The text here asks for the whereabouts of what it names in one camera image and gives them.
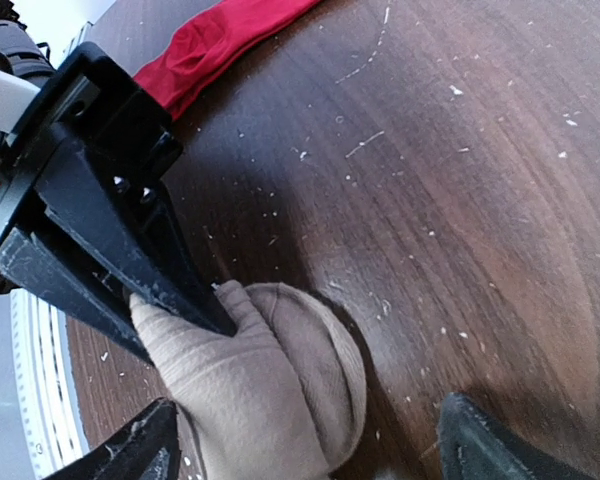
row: dark wood surface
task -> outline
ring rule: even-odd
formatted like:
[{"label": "dark wood surface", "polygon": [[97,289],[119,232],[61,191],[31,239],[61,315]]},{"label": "dark wood surface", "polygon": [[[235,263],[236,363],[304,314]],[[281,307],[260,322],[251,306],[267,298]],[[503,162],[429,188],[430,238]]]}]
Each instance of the dark wood surface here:
[{"label": "dark wood surface", "polygon": [[[135,73],[211,3],[118,0],[90,39]],[[600,478],[600,0],[326,0],[176,130],[203,275],[317,292],[359,329],[369,419],[336,478],[440,478],[451,391]],[[160,384],[72,342],[97,443]]]}]

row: white debris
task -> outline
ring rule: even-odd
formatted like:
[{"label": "white debris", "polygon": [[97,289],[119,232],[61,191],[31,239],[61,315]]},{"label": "white debris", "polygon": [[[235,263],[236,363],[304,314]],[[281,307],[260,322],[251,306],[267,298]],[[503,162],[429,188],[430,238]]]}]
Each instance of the white debris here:
[{"label": "white debris", "polygon": [[389,303],[388,300],[382,300],[382,313],[384,313],[385,316],[391,313],[391,303]]}]

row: sock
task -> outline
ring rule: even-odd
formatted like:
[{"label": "sock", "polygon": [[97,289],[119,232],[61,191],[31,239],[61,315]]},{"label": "sock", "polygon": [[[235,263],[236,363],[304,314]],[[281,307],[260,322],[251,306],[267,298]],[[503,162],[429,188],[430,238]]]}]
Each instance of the sock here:
[{"label": "sock", "polygon": [[319,1],[224,0],[180,27],[135,80],[177,120],[238,57]]}]

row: white speck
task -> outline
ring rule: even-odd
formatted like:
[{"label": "white speck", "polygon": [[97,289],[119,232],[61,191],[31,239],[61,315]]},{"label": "white speck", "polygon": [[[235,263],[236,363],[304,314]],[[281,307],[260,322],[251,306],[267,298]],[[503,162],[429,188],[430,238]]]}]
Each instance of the white speck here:
[{"label": "white speck", "polygon": [[355,153],[360,150],[363,147],[366,147],[367,145],[369,145],[371,142],[373,142],[376,138],[380,137],[384,135],[384,130],[381,132],[376,133],[375,135],[370,136],[368,139],[366,139],[364,142],[358,142],[358,146],[356,148],[354,148],[353,150],[351,150],[349,153],[347,153],[344,158],[349,158],[352,155],[355,155]]},{"label": "white speck", "polygon": [[391,303],[388,300],[382,300],[382,313],[385,317],[391,313]]}]

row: beige sock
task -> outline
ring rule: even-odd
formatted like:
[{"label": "beige sock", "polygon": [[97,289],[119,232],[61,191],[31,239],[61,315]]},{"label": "beige sock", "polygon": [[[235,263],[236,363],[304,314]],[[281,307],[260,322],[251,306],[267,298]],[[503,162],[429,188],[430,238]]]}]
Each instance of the beige sock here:
[{"label": "beige sock", "polygon": [[360,352],[333,313],[283,284],[216,292],[238,325],[226,338],[131,298],[131,314],[199,437],[208,480],[317,480],[362,435]]}]

